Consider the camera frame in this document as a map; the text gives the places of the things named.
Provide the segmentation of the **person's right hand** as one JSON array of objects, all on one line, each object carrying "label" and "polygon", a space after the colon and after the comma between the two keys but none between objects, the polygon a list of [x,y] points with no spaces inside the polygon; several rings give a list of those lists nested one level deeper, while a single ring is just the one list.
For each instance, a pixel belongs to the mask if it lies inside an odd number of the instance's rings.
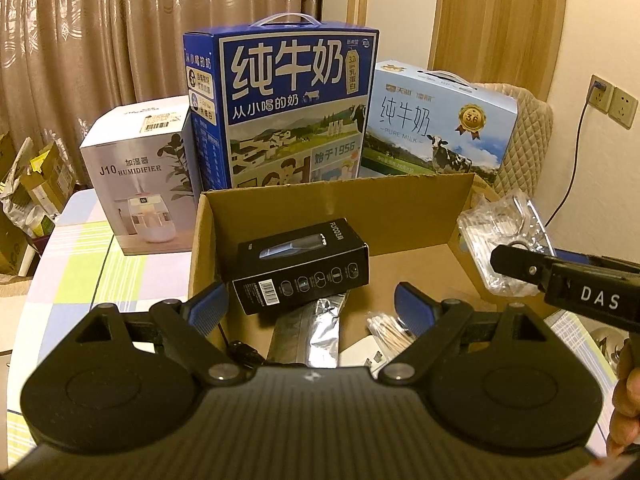
[{"label": "person's right hand", "polygon": [[639,439],[640,378],[634,345],[627,341],[617,365],[618,382],[612,396],[613,414],[606,441],[608,456],[617,456]]}]

